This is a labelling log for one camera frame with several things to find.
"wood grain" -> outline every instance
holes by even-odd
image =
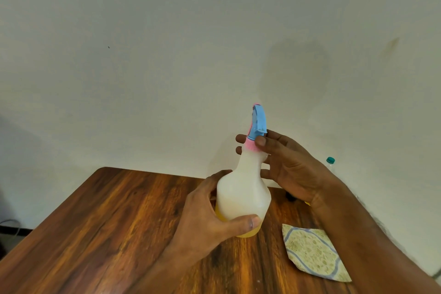
[[[173,236],[201,179],[101,168],[0,262],[2,294],[123,293]],[[259,233],[231,238],[197,263],[176,294],[355,293],[303,273],[288,259],[281,225],[317,228],[310,208],[273,201]]]

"white wall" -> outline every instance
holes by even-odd
[[[0,0],[1,215],[35,227],[102,166],[233,168],[259,100],[433,273],[439,2]]]

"person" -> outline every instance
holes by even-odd
[[[245,138],[237,135],[236,140],[244,143]],[[311,204],[360,294],[441,294],[441,287],[389,240],[349,188],[305,148],[270,130],[255,143],[269,154],[262,178]],[[236,152],[241,154],[241,147]],[[260,224],[257,215],[225,223],[216,217],[210,193],[229,172],[213,174],[187,196],[170,244],[126,294],[171,293],[186,270],[222,241]]]

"hand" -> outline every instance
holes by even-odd
[[[183,256],[188,264],[206,257],[219,243],[246,234],[256,228],[261,219],[257,215],[244,215],[228,222],[219,220],[210,203],[210,194],[218,181],[231,170],[219,171],[205,179],[185,201],[181,219],[168,251]]]
[[[246,135],[237,135],[236,141],[245,143]],[[266,137],[258,136],[256,146],[269,154],[260,175],[272,179],[294,197],[313,204],[319,199],[319,191],[331,181],[338,181],[331,171],[293,139],[268,130]],[[240,155],[242,147],[237,147]]]

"patterned cloth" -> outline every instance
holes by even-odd
[[[302,229],[282,224],[289,259],[297,268],[322,278],[351,282],[328,236],[320,229]]]

